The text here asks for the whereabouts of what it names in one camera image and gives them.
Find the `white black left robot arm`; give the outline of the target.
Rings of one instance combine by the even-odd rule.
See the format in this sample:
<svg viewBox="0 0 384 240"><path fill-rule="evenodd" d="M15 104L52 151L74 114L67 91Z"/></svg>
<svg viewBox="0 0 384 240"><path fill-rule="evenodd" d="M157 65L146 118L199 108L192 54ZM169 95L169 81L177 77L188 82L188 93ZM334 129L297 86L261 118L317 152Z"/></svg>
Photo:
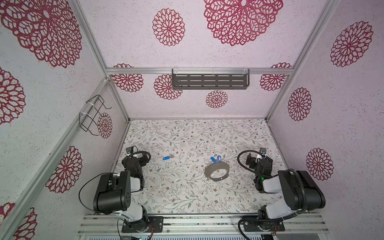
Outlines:
<svg viewBox="0 0 384 240"><path fill-rule="evenodd" d="M122 160L124 170L120 173L103 173L93 200L95 213L118 215L132 226L147 227L149 218L145 207L132 200L132 194L144 189L143 167L151 159L145 151L127 155Z"/></svg>

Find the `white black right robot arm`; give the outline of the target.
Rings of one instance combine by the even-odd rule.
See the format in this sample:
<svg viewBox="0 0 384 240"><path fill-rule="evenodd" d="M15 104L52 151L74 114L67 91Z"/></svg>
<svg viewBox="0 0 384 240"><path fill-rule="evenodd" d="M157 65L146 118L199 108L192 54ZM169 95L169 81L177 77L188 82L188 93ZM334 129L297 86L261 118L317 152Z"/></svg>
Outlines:
<svg viewBox="0 0 384 240"><path fill-rule="evenodd" d="M283 195L277 202L262 206L258 219L290 219L326 205L325 195L306 171L288 169L272 176L273 160L251 154L247 155L246 167L255 173L254 183L259 193Z"/></svg>

